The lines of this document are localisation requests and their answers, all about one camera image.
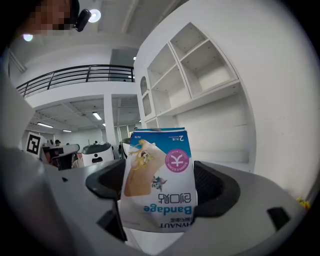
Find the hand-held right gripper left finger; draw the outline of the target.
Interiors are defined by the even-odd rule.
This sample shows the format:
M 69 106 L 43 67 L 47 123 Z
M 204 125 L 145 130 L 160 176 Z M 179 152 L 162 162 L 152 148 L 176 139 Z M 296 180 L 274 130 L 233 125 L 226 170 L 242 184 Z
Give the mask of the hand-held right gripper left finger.
M 71 233 L 77 256 L 143 256 L 126 245 L 117 204 L 118 193 L 99 182 L 111 172 L 118 187 L 124 160 L 112 160 L 83 168 L 58 171 L 46 165 L 47 182 Z

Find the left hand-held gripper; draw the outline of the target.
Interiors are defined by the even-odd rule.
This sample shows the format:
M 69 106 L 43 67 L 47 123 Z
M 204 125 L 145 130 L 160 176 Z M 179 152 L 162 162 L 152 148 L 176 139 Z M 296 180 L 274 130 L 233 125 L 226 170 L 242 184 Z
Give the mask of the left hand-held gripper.
M 73 156 L 80 150 L 78 144 L 53 145 L 51 140 L 29 132 L 26 140 L 25 151 L 39 159 L 46 165 L 52 165 L 59 171 L 72 168 Z

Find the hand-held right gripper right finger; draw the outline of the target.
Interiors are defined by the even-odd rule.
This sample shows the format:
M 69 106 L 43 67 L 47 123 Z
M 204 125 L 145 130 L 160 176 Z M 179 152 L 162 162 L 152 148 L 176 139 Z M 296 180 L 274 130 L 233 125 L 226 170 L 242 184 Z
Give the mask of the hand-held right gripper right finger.
M 198 191 L 193 222 L 164 256 L 270 256 L 306 214 L 263 176 L 204 161 L 193 166 Z

